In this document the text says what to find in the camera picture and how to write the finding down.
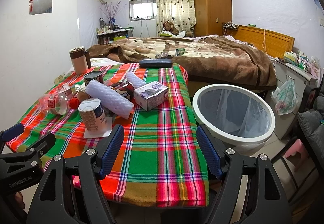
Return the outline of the left hand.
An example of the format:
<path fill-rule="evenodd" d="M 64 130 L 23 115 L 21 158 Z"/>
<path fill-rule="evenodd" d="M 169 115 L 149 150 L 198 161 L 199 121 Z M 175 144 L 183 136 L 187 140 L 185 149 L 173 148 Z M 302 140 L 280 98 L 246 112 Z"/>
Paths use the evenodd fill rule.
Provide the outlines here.
<path fill-rule="evenodd" d="M 25 203 L 24 203 L 24 198 L 21 192 L 17 192 L 15 194 L 15 200 L 18 203 L 18 206 L 24 210 L 25 209 Z"/>

